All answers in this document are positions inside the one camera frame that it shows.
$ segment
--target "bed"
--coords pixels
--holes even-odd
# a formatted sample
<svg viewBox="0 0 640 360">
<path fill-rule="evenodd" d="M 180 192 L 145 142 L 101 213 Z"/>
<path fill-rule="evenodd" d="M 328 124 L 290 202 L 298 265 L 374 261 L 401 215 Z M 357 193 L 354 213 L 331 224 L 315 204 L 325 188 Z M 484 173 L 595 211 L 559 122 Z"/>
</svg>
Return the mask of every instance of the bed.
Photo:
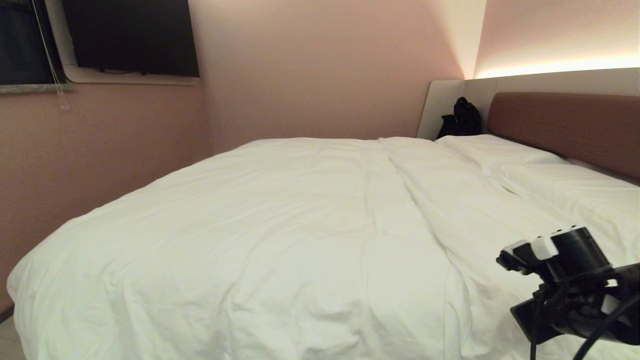
<svg viewBox="0 0 640 360">
<path fill-rule="evenodd" d="M 640 261 L 639 188 L 556 155 L 640 178 L 639 111 L 633 97 L 498 94 L 500 137 L 260 140 L 201 161 L 20 261 L 8 289 L 25 355 L 527 359 L 509 307 L 540 281 L 495 258 L 579 223 L 613 265 Z M 554 203 L 567 189 L 584 193 Z M 580 343 L 561 336 L 538 359 Z M 601 341 L 589 358 L 611 354 L 640 352 Z"/>
</svg>

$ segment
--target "white pillow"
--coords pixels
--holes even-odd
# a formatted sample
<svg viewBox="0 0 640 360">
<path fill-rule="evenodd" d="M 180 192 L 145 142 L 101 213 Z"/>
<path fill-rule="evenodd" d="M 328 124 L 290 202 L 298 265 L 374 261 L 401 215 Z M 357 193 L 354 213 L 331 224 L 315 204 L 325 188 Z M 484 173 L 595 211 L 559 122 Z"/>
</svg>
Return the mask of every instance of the white pillow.
<svg viewBox="0 0 640 360">
<path fill-rule="evenodd" d="M 436 140 L 436 143 L 477 163 L 485 176 L 491 176 L 491 172 L 504 163 L 567 163 L 551 152 L 510 142 L 493 135 L 445 136 Z"/>
<path fill-rule="evenodd" d="M 640 187 L 577 165 L 503 164 L 492 179 L 586 225 L 614 265 L 640 261 Z"/>
</svg>

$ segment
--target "wall-mounted tv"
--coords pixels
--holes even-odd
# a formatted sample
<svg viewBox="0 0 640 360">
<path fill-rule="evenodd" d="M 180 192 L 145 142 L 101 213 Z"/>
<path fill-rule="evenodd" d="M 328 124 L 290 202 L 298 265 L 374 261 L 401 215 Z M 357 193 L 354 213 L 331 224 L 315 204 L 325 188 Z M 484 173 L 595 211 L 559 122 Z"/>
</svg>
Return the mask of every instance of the wall-mounted tv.
<svg viewBox="0 0 640 360">
<path fill-rule="evenodd" d="M 62 0 L 79 67 L 199 77 L 188 0 Z"/>
</svg>

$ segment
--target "black backpack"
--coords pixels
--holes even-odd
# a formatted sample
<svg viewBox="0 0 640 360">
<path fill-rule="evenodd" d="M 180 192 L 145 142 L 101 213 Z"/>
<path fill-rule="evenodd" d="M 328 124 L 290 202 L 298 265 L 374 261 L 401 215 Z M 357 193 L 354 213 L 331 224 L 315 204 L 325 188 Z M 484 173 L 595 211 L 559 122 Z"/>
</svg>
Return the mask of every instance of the black backpack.
<svg viewBox="0 0 640 360">
<path fill-rule="evenodd" d="M 456 101 L 453 106 L 453 113 L 454 115 L 444 115 L 442 117 L 442 128 L 438 133 L 438 139 L 447 135 L 469 136 L 479 135 L 482 132 L 480 112 L 464 97 Z"/>
</svg>

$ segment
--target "white headboard panel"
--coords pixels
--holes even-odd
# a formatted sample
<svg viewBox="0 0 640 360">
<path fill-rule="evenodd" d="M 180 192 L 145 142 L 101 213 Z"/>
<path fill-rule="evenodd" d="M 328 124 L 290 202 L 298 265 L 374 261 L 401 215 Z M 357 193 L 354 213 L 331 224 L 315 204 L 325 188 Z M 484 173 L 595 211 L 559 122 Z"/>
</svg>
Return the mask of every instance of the white headboard panel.
<svg viewBox="0 0 640 360">
<path fill-rule="evenodd" d="M 562 92 L 574 94 L 640 96 L 640 68 L 553 72 L 474 80 L 433 81 L 418 129 L 419 138 L 434 140 L 442 118 L 453 113 L 460 96 L 480 111 L 483 120 L 489 114 L 497 92 Z"/>
</svg>

